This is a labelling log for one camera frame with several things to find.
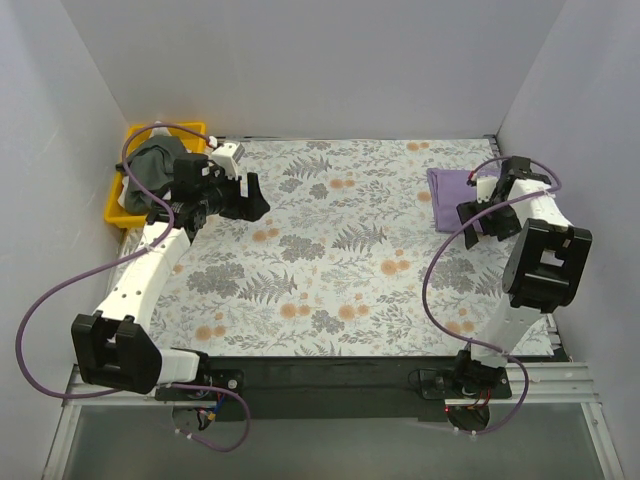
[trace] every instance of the purple cloth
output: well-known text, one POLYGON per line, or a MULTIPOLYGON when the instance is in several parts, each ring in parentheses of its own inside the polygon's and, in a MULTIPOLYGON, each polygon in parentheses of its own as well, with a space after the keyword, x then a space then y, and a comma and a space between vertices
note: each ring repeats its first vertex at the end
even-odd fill
MULTIPOLYGON (((476 199, 476 189, 467 185, 467 178, 471 170, 446 170, 442 168, 428 168, 427 181, 431 189, 431 204, 436 221, 436 231, 452 233, 460 228, 460 219, 456 207, 465 202, 476 199)), ((475 229, 481 232, 478 222, 475 229)))

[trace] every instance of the purple cable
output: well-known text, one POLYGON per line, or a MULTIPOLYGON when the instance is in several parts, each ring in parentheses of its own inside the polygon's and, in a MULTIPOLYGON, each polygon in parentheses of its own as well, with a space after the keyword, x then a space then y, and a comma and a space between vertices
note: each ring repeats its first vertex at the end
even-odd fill
POLYGON ((249 405, 247 405, 247 402, 245 402, 244 398, 242 398, 240 395, 238 395, 235 392, 232 392, 231 390, 227 390, 226 388, 201 387, 198 385, 186 385, 183 383, 173 383, 171 386, 174 388, 180 388, 185 390, 198 390, 198 391, 208 390, 210 392, 224 393, 225 395, 229 395, 230 397, 240 402, 240 405, 242 405, 242 409, 244 410, 244 414, 246 418, 244 432, 242 432, 242 436, 238 439, 238 441, 229 447, 221 447, 220 445, 210 442, 204 437, 201 437, 199 435, 194 435, 188 430, 178 428, 177 431, 185 435, 187 438, 191 438, 192 440, 195 440, 196 442, 201 443, 205 447, 208 447, 211 450, 215 450, 216 452, 221 452, 221 453, 232 452, 233 450, 238 448, 240 445, 242 445, 244 441, 247 439, 247 437, 249 436, 249 431, 251 430, 251 411, 249 410, 249 405))
MULTIPOLYGON (((484 167, 485 165, 488 165, 489 163, 492 163, 492 162, 495 162, 495 161, 498 161, 498 160, 505 160, 507 158, 511 158, 511 157, 491 158, 491 159, 487 160, 486 162, 483 162, 482 164, 480 164, 478 167, 476 167, 474 169, 474 172, 477 172, 480 168, 484 167)), ((476 340, 475 338, 465 337, 464 335, 460 335, 458 333, 452 332, 451 330, 447 329, 444 325, 442 325, 440 322, 438 322, 438 320, 436 320, 436 318, 433 316, 433 313, 431 313, 431 309, 429 308, 429 303, 427 301, 427 287, 429 285, 429 280, 431 278, 431 275, 433 274, 433 270, 435 269, 435 266, 436 266, 436 263, 437 263, 438 259, 442 256, 444 251, 453 242, 453 240, 465 230, 465 228, 473 225, 474 222, 478 221, 479 219, 481 219, 485 215, 488 215, 491 212, 495 212, 496 210, 499 210, 500 208, 506 207, 508 205, 513 205, 514 203, 522 202, 524 200, 529 200, 529 199, 532 199, 532 198, 535 198, 535 197, 540 197, 540 196, 543 196, 543 195, 547 195, 549 193, 554 193, 554 192, 557 192, 558 190, 560 190, 560 188, 562 188, 562 182, 560 181, 560 178, 558 178, 558 175, 556 175, 555 172, 553 172, 551 169, 549 169, 545 165, 543 165, 540 162, 537 162, 535 160, 531 160, 531 163, 539 166, 545 172, 547 172, 549 175, 551 175, 551 177, 553 177, 554 182, 556 183, 555 186, 552 186, 548 190, 542 190, 542 191, 539 191, 539 192, 529 193, 527 195, 523 195, 521 197, 514 198, 512 200, 507 200, 505 202, 498 203, 496 205, 493 205, 493 206, 487 208, 486 210, 483 210, 482 212, 478 213, 474 217, 470 218, 460 228, 458 228, 458 230, 453 232, 444 241, 442 246, 438 249, 438 251, 433 256, 433 259, 431 260, 431 263, 429 264, 429 267, 427 268, 427 273, 424 276, 424 281, 422 282, 422 306, 424 307, 424 311, 427 314, 427 317, 429 318, 431 323, 433 323, 439 330, 441 330, 442 332, 446 333, 447 335, 449 335, 449 336, 451 336, 453 338, 456 338, 458 340, 462 340, 462 341, 467 342, 467 343, 472 343, 474 345, 479 345, 481 347, 488 348, 488 349, 496 351, 496 352, 498 352, 500 354, 504 354, 504 352, 502 351, 502 348, 500 348, 500 347, 498 347, 496 345, 492 345, 492 344, 487 343, 487 342, 483 342, 481 340, 476 340)), ((504 356, 510 362, 513 362, 516 365, 518 365, 518 367, 520 367, 520 369, 522 370, 522 373, 524 375, 524 388, 522 389, 522 395, 520 395, 520 398, 516 402, 516 405, 513 407, 513 409, 502 420, 500 420, 498 423, 496 423, 495 425, 492 425, 489 428, 486 428, 484 430, 480 430, 480 431, 476 432, 477 435, 484 435, 484 434, 487 434, 487 433, 495 432, 496 430, 499 430, 504 425, 506 425, 509 422, 509 420, 511 420, 518 413, 518 411, 522 407, 522 404, 524 403, 524 399, 527 397, 527 393, 529 392, 529 373, 527 372, 527 368, 516 357, 514 357, 512 355, 504 355, 504 356)), ((443 430, 442 427, 429 427, 429 428, 435 428, 435 429, 438 429, 438 430, 443 430)), ((468 432, 468 431, 464 431, 464 430, 463 430, 463 432, 467 433, 467 434, 473 434, 473 432, 468 432)))
MULTIPOLYGON (((206 135, 203 135, 200 132, 196 132, 195 130, 191 130, 190 128, 186 128, 181 125, 175 125, 173 123, 154 123, 153 125, 147 125, 146 127, 142 127, 140 130, 137 130, 136 132, 133 133, 133 135, 131 135, 124 142, 124 146, 122 147, 122 166, 124 167, 125 172, 127 173, 127 175, 129 175, 129 178, 131 179, 131 181, 133 181, 133 183, 135 183, 144 194, 148 195, 154 202, 161 205, 169 214, 169 224, 167 225, 167 229, 164 232, 162 232, 162 235, 160 235, 157 239, 155 239, 151 243, 150 245, 151 248, 158 246, 165 238, 167 238, 167 236, 171 232, 171 229, 173 228, 174 215, 173 215, 173 211, 171 210, 171 207, 165 201, 163 201, 161 198, 156 197, 147 188, 145 188, 145 186, 142 185, 136 177, 134 177, 131 174, 131 169, 129 168, 129 165, 127 163, 127 150, 129 149, 129 145, 131 144, 133 139, 136 138, 138 135, 140 135, 143 132, 146 132, 147 130, 152 130, 158 127, 176 128, 178 130, 183 130, 185 132, 188 132, 200 138, 203 138, 206 142, 209 141, 206 135)), ((111 393, 115 393, 118 391, 118 390, 103 390, 101 392, 95 392, 95 393, 60 393, 60 392, 54 392, 53 390, 49 390, 44 385, 38 383, 38 381, 33 377, 33 375, 31 375, 31 372, 27 368, 27 365, 24 360, 24 353, 22 351, 22 340, 24 338, 24 331, 27 328, 27 323, 29 323, 31 316, 38 309, 38 307, 40 307, 40 305, 42 305, 42 303, 44 303, 44 301, 47 300, 50 296, 59 292, 63 288, 68 287, 69 285, 79 282, 80 280, 84 280, 85 278, 89 278, 93 275, 104 272, 105 270, 109 270, 110 268, 113 268, 117 265, 122 265, 123 263, 127 263, 131 260, 141 257, 148 251, 149 250, 147 249, 138 250, 118 260, 114 260, 113 262, 106 263, 100 267, 96 267, 92 270, 89 270, 87 272, 76 275, 75 277, 72 277, 68 280, 65 280, 64 282, 54 287, 51 287, 49 290, 43 293, 42 296, 38 298, 33 303, 33 305, 31 305, 31 307, 29 307, 29 310, 27 310, 27 313, 24 314, 24 317, 22 318, 22 321, 18 326, 18 331, 16 333, 15 350, 16 350, 16 359, 18 360, 18 367, 20 367, 20 371, 22 372, 22 375, 33 388, 35 388, 40 393, 43 393, 44 395, 47 395, 49 397, 54 397, 54 398, 60 398, 62 400, 101 397, 103 395, 109 395, 111 393)))

